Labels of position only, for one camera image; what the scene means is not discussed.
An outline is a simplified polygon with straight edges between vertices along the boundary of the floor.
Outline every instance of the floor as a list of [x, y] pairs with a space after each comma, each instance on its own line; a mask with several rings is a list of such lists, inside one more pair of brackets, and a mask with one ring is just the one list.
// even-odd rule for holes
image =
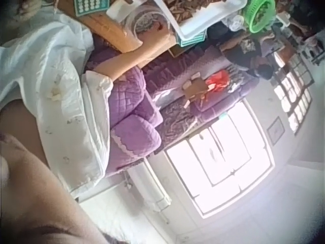
[[174, 243], [169, 236], [163, 236], [156, 229], [160, 225], [157, 222], [154, 224], [159, 221], [154, 217], [155, 213], [139, 203], [132, 189], [125, 187], [121, 176], [113, 180], [105, 179], [96, 190], [99, 191], [93, 192], [96, 196], [81, 197], [80, 205], [101, 230], [132, 244]]

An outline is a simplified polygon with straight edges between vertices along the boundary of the purple sofa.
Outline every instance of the purple sofa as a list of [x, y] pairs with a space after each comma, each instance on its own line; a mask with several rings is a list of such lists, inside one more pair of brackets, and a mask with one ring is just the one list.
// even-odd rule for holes
[[[85, 70], [118, 55], [114, 49], [94, 38], [95, 50]], [[136, 164], [160, 146], [155, 127], [163, 118], [146, 91], [143, 73], [134, 67], [114, 82], [108, 99], [110, 107], [110, 158], [106, 175], [116, 174]]]
[[259, 79], [239, 71], [243, 79], [235, 91], [212, 93], [207, 101], [193, 102], [184, 109], [186, 100], [181, 86], [185, 81], [197, 72], [200, 72], [203, 79], [207, 79], [210, 75], [229, 67], [231, 63], [213, 46], [204, 50], [197, 45], [177, 58], [168, 58], [168, 55], [164, 53], [143, 68], [147, 90], [156, 104], [161, 105], [160, 112], [164, 118], [162, 124], [157, 127], [161, 145], [155, 150], [155, 154], [182, 137], [193, 126], [217, 118], [232, 108], [259, 82]]

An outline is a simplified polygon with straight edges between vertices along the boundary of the window frame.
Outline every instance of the window frame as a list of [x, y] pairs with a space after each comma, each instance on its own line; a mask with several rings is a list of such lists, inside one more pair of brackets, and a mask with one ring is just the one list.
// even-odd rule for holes
[[[266, 135], [265, 135], [265, 133], [264, 133], [264, 131], [263, 131], [261, 125], [259, 124], [259, 122], [258, 122], [258, 120], [257, 120], [257, 118], [256, 118], [256, 116], [255, 116], [255, 114], [252, 112], [252, 110], [251, 110], [250, 106], [248, 105], [248, 103], [246, 102], [246, 100], [243, 99], [243, 100], [240, 101], [240, 102], [242, 102], [243, 105], [246, 107], [246, 109], [247, 109], [249, 115], [250, 115], [251, 118], [253, 119], [253, 122], [254, 122], [254, 124], [255, 124], [255, 126], [256, 126], [256, 128], [257, 128], [257, 130], [258, 130], [258, 132], [259, 132], [259, 134], [260, 134], [260, 136], [261, 136], [261, 138], [263, 139], [264, 147], [263, 147], [261, 150], [265, 150], [265, 151], [266, 151], [267, 156], [268, 156], [268, 158], [269, 158], [270, 166], [265, 170], [265, 172], [263, 172], [263, 173], [262, 173], [260, 176], [258, 176], [258, 177], [257, 177], [257, 178], [256, 178], [256, 179], [255, 179], [251, 184], [249, 184], [249, 186], [247, 186], [247, 187], [244, 188], [244, 189], [241, 189], [241, 188], [239, 187], [239, 188], [240, 188], [240, 192], [239, 192], [238, 194], [236, 194], [234, 197], [232, 197], [231, 199], [229, 199], [229, 200], [227, 200], [226, 202], [222, 203], [221, 205], [219, 205], [219, 206], [217, 206], [217, 207], [211, 209], [211, 210], [208, 211], [208, 212], [203, 212], [203, 211], [200, 209], [200, 207], [198, 206], [198, 204], [196, 203], [196, 201], [195, 201], [195, 198], [198, 197], [200, 194], [195, 195], [195, 196], [192, 196], [192, 194], [191, 194], [189, 188], [187, 187], [186, 183], [184, 182], [182, 176], [181, 176], [180, 173], [178, 172], [177, 167], [174, 165], [172, 159], [170, 158], [170, 156], [169, 156], [168, 153], [167, 153], [168, 149], [170, 149], [170, 148], [172, 148], [173, 146], [177, 145], [178, 143], [180, 143], [180, 142], [186, 140], [187, 143], [188, 143], [188, 145], [191, 147], [191, 150], [192, 150], [192, 152], [194, 153], [196, 159], [198, 160], [200, 166], [202, 167], [202, 169], [203, 169], [203, 171], [204, 171], [204, 174], [205, 174], [205, 177], [208, 179], [208, 181], [209, 181], [209, 183], [211, 184], [212, 187], [214, 187], [214, 186], [216, 186], [216, 185], [218, 185], [218, 184], [224, 182], [224, 181], [227, 180], [229, 177], [234, 176], [235, 173], [236, 173], [238, 170], [240, 170], [240, 169], [241, 169], [242, 167], [244, 167], [248, 162], [250, 162], [250, 160], [252, 159], [251, 155], [249, 155], [249, 156], [250, 156], [249, 160], [247, 160], [247, 161], [246, 161], [243, 165], [241, 165], [238, 169], [236, 169], [236, 170], [230, 172], [230, 174], [229, 174], [226, 178], [220, 180], [218, 183], [213, 184], [213, 183], [211, 182], [211, 180], [210, 180], [210, 178], [209, 178], [209, 175], [207, 174], [207, 172], [206, 172], [204, 166], [202, 165], [202, 162], [200, 161], [198, 155], [196, 154], [195, 150], [194, 150], [193, 147], [191, 146], [191, 143], [189, 142], [189, 140], [190, 140], [192, 137], [198, 135], [200, 132], [202, 132], [202, 131], [205, 130], [205, 129], [209, 129], [209, 128], [210, 128], [210, 129], [213, 131], [213, 129], [211, 128], [211, 126], [212, 126], [215, 122], [217, 122], [217, 121], [220, 119], [219, 117], [217, 117], [217, 118], [211, 120], [211, 121], [208, 122], [208, 123], [205, 123], [204, 125], [202, 125], [202, 126], [196, 128], [196, 129], [193, 130], [193, 131], [190, 131], [190, 132], [189, 132], [187, 135], [185, 135], [183, 138], [181, 138], [180, 140], [175, 141], [174, 143], [172, 143], [171, 145], [169, 145], [167, 148], [164, 149], [164, 153], [165, 153], [166, 157], [168, 158], [168, 160], [169, 160], [171, 166], [173, 167], [175, 173], [177, 174], [178, 179], [181, 181], [183, 187], [184, 187], [185, 190], [186, 190], [187, 195], [188, 195], [189, 198], [191, 199], [193, 205], [194, 205], [195, 208], [198, 210], [198, 212], [199, 212], [199, 214], [201, 215], [202, 218], [208, 218], [209, 216], [212, 216], [212, 215], [216, 214], [217, 212], [222, 211], [223, 209], [227, 208], [228, 206], [232, 205], [233, 203], [235, 203], [236, 201], [238, 201], [239, 199], [241, 199], [243, 196], [245, 196], [247, 193], [249, 193], [251, 190], [253, 190], [253, 189], [254, 189], [254, 188], [255, 188], [259, 183], [261, 183], [261, 181], [262, 181], [264, 178], [266, 178], [266, 177], [270, 174], [270, 172], [274, 169], [274, 167], [275, 167], [275, 163], [274, 163], [274, 159], [273, 159], [272, 151], [271, 151], [270, 145], [269, 145], [269, 143], [268, 143], [268, 140], [267, 140], [267, 138], [266, 138]], [[237, 130], [237, 132], [238, 132], [238, 134], [239, 134], [239, 136], [240, 136], [240, 138], [241, 138], [241, 140], [242, 140], [242, 142], [243, 142], [243, 144], [244, 144], [244, 146], [245, 146], [247, 152], [248, 152], [247, 146], [246, 146], [246, 144], [245, 144], [245, 142], [244, 142], [244, 140], [243, 140], [243, 138], [242, 138], [240, 132], [238, 131], [238, 128], [236, 127], [236, 124], [235, 124], [234, 122], [233, 122], [233, 124], [234, 124], [234, 126], [235, 126], [235, 128], [236, 128], [236, 130]], [[223, 155], [223, 149], [221, 148], [221, 143], [220, 143], [219, 141], [218, 141], [218, 142], [216, 141], [217, 138], [218, 138], [217, 135], [216, 135], [216, 133], [213, 132], [214, 135], [212, 134], [211, 131], [210, 131], [210, 133], [211, 133], [211, 135], [212, 135], [214, 141], [216, 142], [216, 145], [217, 145], [217, 147], [218, 147], [218, 149], [219, 149], [219, 151], [220, 151], [220, 153], [221, 153], [223, 159], [225, 160], [225, 157], [224, 157], [224, 155]]]
[[[277, 53], [275, 53], [274, 56], [275, 56], [275, 57], [276, 57], [280, 62], [282, 62], [281, 64], [284, 63], [284, 62], [281, 60], [280, 56], [279, 56]], [[299, 65], [300, 65], [300, 66], [303, 66], [303, 67], [305, 68], [305, 71], [304, 71], [302, 74], [297, 75], [297, 73], [295, 72], [295, 68], [297, 68]], [[293, 114], [294, 114], [294, 116], [295, 116], [295, 119], [296, 119], [296, 121], [297, 121], [298, 127], [296, 128], [296, 130], [294, 130], [294, 129], [292, 129], [292, 128], [291, 128], [291, 129], [292, 129], [294, 135], [296, 136], [296, 135], [299, 133], [299, 131], [300, 131], [300, 129], [301, 129], [301, 127], [302, 127], [302, 125], [303, 125], [303, 123], [304, 123], [306, 117], [307, 117], [308, 111], [309, 111], [309, 109], [310, 109], [310, 107], [311, 107], [311, 103], [312, 103], [312, 101], [313, 101], [313, 100], [312, 100], [312, 97], [310, 96], [310, 91], [309, 91], [308, 87], [311, 86], [311, 85], [314, 83], [314, 80], [313, 80], [313, 78], [312, 78], [312, 75], [311, 75], [310, 71], [308, 70], [308, 67], [307, 67], [306, 64], [303, 62], [303, 60], [301, 59], [301, 57], [300, 57], [299, 55], [297, 55], [297, 54], [295, 54], [295, 55], [290, 59], [289, 64], [284, 64], [284, 65], [280, 65], [280, 64], [279, 64], [279, 66], [280, 66], [280, 69], [279, 69], [279, 70], [275, 73], [275, 75], [274, 75], [275, 80], [277, 81], [277, 86], [274, 88], [274, 90], [275, 90], [278, 86], [281, 87], [281, 89], [282, 89], [282, 91], [283, 91], [283, 93], [284, 93], [284, 97], [280, 98], [278, 95], [277, 95], [277, 97], [279, 98], [279, 100], [280, 100], [281, 102], [283, 101], [284, 98], [286, 98], [286, 99], [288, 100], [288, 102], [290, 103], [290, 110], [289, 110], [288, 112], [286, 112], [286, 114], [287, 114], [288, 120], [289, 120], [289, 118], [290, 118]], [[305, 74], [307, 74], [307, 73], [309, 74], [311, 80], [306, 84], [305, 81], [302, 79], [302, 77], [303, 77]], [[287, 90], [287, 88], [286, 88], [285, 85], [283, 84], [283, 82], [285, 81], [285, 79], [287, 79], [287, 80], [289, 81], [289, 83], [290, 83], [290, 89], [289, 89], [289, 90]], [[295, 100], [295, 101], [291, 101], [291, 100], [290, 100], [289, 91], [290, 91], [291, 89], [295, 90], [294, 82], [295, 82], [296, 85], [299, 87], [299, 89], [300, 89], [300, 93], [299, 93], [299, 94], [296, 93], [296, 100]], [[306, 108], [306, 112], [305, 112], [305, 114], [303, 115], [302, 120], [299, 121], [299, 119], [298, 119], [298, 115], [297, 115], [297, 113], [296, 113], [295, 110], [296, 110], [297, 107], [300, 107], [300, 106], [299, 106], [299, 103], [300, 103], [301, 101], [303, 101], [302, 97], [303, 97], [303, 96], [307, 97], [307, 96], [306, 96], [306, 93], [309, 94], [310, 101], [307, 100], [308, 105], [305, 106], [305, 108]]]

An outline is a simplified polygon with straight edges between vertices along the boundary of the dark clothing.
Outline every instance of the dark clothing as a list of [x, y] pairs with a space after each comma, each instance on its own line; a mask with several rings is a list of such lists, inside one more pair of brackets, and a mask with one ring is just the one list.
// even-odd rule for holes
[[[258, 40], [246, 38], [234, 48], [223, 53], [230, 62], [239, 66], [240, 70], [249, 71], [252, 58], [262, 56], [262, 49]], [[248, 73], [255, 76], [254, 71], [249, 71]]]

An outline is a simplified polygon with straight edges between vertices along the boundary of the window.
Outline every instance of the window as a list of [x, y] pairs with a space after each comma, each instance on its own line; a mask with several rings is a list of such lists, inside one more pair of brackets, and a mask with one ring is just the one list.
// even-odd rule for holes
[[306, 79], [312, 78], [304, 64], [299, 63], [294, 56], [290, 61], [292, 69], [282, 78], [274, 92], [281, 101], [283, 111], [288, 114], [292, 131], [296, 134], [301, 127], [311, 104], [311, 96], [305, 84]]
[[203, 216], [237, 200], [273, 168], [265, 140], [242, 102], [166, 153]]

